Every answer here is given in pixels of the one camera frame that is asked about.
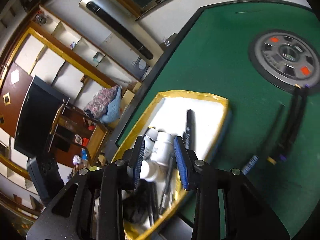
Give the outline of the round grey table centre panel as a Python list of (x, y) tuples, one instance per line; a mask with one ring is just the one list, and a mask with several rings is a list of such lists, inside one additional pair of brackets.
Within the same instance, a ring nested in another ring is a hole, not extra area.
[(309, 87), (319, 93), (319, 53), (301, 36), (271, 29), (259, 33), (248, 47), (256, 71), (269, 83), (292, 93), (294, 87)]

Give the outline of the black television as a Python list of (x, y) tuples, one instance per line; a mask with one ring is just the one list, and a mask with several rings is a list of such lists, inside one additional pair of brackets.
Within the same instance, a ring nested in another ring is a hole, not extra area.
[(69, 97), (35, 76), (18, 117), (14, 149), (28, 158), (45, 152), (57, 110)]

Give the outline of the tall silver tower fan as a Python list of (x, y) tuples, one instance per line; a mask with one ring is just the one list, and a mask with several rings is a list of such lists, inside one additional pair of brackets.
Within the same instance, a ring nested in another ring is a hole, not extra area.
[(81, 0), (79, 7), (106, 26), (127, 46), (154, 65), (163, 49), (121, 6), (112, 0)]

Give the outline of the white wall shelf unit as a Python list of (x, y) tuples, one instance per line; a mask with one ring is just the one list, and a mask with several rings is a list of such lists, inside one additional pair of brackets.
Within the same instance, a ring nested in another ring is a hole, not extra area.
[(9, 61), (68, 96), (78, 108), (102, 88), (116, 85), (127, 105), (141, 85), (111, 55), (42, 5), (27, 14), (20, 31)]

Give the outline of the gold rimmed white box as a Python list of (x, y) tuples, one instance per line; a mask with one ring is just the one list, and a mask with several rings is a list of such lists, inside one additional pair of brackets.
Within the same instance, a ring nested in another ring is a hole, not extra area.
[[(113, 160), (120, 159), (124, 152), (132, 148), (139, 135), (144, 136), (148, 127), (154, 127), (158, 132), (182, 136), (185, 132), (187, 110), (195, 114), (195, 150), (197, 158), (209, 162), (223, 137), (224, 128), (229, 118), (229, 100), (210, 94), (187, 90), (169, 90), (159, 92), (141, 114), (131, 131), (121, 143)], [(174, 160), (173, 152), (169, 159), (169, 170), (165, 181), (154, 183), (157, 187), (157, 200), (162, 201), (163, 191), (167, 186), (169, 195), (163, 212), (153, 223), (148, 218), (140, 222), (125, 221), (124, 230), (127, 239), (148, 239), (176, 212), (187, 199), (188, 192), (181, 185), (180, 175)]]

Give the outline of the black marker purple cap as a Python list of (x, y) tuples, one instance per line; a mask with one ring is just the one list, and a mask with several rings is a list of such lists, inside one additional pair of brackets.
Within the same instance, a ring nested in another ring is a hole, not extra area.
[(287, 134), (287, 139), (284, 145), (285, 148), (282, 150), (281, 154), (279, 155), (281, 161), (285, 161), (287, 159), (287, 156), (291, 152), (291, 149), (296, 141), (297, 135), (300, 130), (300, 126), (303, 122), (306, 104), (308, 101), (309, 90), (310, 90), (310, 87), (308, 85), (306, 85), (305, 87), (302, 87), (300, 90), (298, 107), (295, 112), (295, 119), (293, 122), (291, 122), (291, 129)]

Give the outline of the white plastic bottle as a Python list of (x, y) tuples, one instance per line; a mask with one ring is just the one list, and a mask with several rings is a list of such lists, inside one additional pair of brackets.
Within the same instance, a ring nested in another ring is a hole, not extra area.
[(153, 144), (148, 145), (145, 137), (145, 155), (140, 171), (140, 179), (152, 183), (165, 181), (169, 170), (169, 159), (173, 152), (174, 136), (166, 132), (158, 132)]
[(148, 127), (144, 134), (144, 159), (148, 159), (152, 154), (152, 149), (157, 140), (158, 131), (154, 127)]

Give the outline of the black marker beige cap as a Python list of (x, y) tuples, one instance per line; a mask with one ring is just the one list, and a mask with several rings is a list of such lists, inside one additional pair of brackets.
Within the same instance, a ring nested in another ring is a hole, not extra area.
[(298, 107), (298, 100), (301, 88), (296, 85), (292, 94), (290, 109), (288, 111), (284, 127), (281, 131), (279, 139), (277, 140), (276, 146), (273, 148), (271, 154), (268, 156), (267, 161), (273, 165), (276, 165), (278, 156), (281, 154), (282, 150), (285, 148), (285, 142), (287, 139), (287, 134), (291, 129), (291, 122), (295, 119), (295, 112)]

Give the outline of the folded floral blue blanket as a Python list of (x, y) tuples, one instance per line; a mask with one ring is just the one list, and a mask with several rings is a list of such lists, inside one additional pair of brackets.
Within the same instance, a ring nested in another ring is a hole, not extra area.
[(110, 124), (120, 118), (121, 86), (102, 88), (84, 107), (84, 112), (103, 124)]

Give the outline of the black marker sideways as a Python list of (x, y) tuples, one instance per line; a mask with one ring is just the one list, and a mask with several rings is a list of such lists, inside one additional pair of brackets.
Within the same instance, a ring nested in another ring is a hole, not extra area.
[(195, 114), (191, 109), (187, 110), (187, 121), (185, 132), (183, 133), (183, 142), (186, 149), (195, 150)]

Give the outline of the wooden tv stand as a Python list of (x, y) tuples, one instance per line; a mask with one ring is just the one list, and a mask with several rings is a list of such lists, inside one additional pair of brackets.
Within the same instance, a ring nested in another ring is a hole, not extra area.
[[(76, 122), (65, 116), (65, 110), (69, 110), (81, 116), (82, 122)], [(71, 132), (71, 139), (68, 139), (59, 133), (57, 131), (59, 127), (63, 127)], [(57, 136), (69, 144), (84, 149), (87, 154), (89, 165), (102, 167), (103, 161), (101, 158), (104, 155), (103, 147), (111, 133), (111, 128), (104, 125), (99, 120), (89, 117), (85, 112), (80, 111), (76, 107), (72, 105), (70, 106), (65, 100), (63, 100), (61, 106), (57, 109), (55, 117), (53, 118), (49, 135), (52, 137)]]

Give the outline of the slim black pen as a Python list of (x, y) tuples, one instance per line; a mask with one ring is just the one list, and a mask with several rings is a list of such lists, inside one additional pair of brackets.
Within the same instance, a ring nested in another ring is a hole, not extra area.
[(276, 112), (276, 115), (275, 115), (270, 127), (267, 130), (266, 136), (264, 137), (264, 139), (259, 147), (260, 156), (263, 156), (266, 154), (266, 152), (267, 152), (267, 150), (273, 140), (273, 137), (279, 128), (279, 124), (282, 119), (284, 109), (285, 109), (285, 105), (283, 103), (280, 103), (278, 110)]

